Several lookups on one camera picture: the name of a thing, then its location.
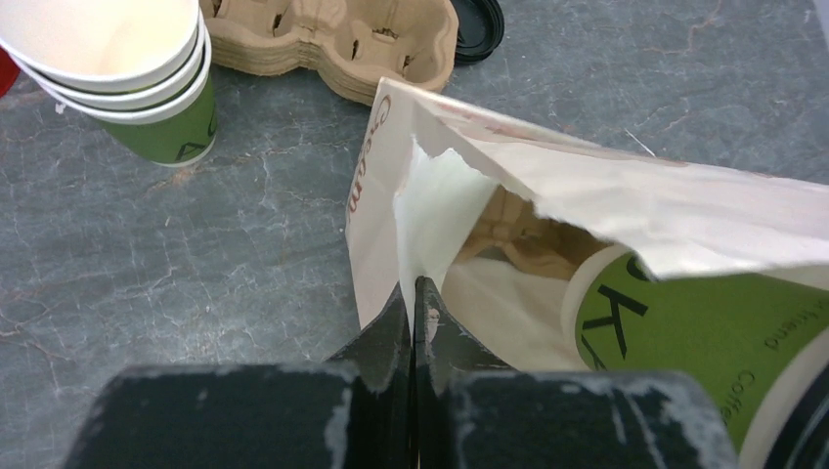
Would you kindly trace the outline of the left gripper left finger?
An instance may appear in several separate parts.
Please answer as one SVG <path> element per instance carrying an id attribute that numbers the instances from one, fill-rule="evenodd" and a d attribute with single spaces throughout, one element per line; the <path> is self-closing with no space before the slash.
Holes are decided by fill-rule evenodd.
<path id="1" fill-rule="evenodd" d="M 94 401 L 67 468 L 409 468 L 403 294 L 324 362 L 133 366 Z"/>

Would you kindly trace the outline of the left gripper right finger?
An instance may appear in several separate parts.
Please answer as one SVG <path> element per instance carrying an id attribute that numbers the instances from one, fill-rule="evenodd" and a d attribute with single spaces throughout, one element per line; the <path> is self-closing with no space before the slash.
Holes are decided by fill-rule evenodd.
<path id="1" fill-rule="evenodd" d="M 736 451 L 702 388 L 674 372 L 522 372 L 414 285 L 422 468 L 733 468 Z"/>

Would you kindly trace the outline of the brown paper bag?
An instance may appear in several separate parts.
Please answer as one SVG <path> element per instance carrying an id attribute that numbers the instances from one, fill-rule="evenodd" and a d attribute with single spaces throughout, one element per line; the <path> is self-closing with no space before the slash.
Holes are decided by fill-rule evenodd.
<path id="1" fill-rule="evenodd" d="M 346 209 L 358 318 L 432 278 L 455 316 L 506 362 L 577 368 L 563 339 L 568 279 L 525 274 L 488 251 L 455 258 L 494 191 L 542 219 L 633 250 L 658 279 L 828 270 L 824 185 L 608 149 L 381 80 Z"/>

